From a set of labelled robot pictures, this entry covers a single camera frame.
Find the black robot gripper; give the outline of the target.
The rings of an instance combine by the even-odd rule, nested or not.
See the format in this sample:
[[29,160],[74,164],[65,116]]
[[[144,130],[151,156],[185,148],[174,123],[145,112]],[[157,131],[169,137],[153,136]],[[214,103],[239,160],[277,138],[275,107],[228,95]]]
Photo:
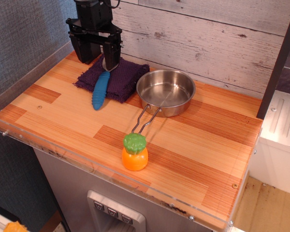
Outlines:
[[109,0],[76,0],[77,18],[68,18],[69,38],[78,59],[85,64],[100,56],[101,47],[108,71],[120,61],[122,29],[115,26]]

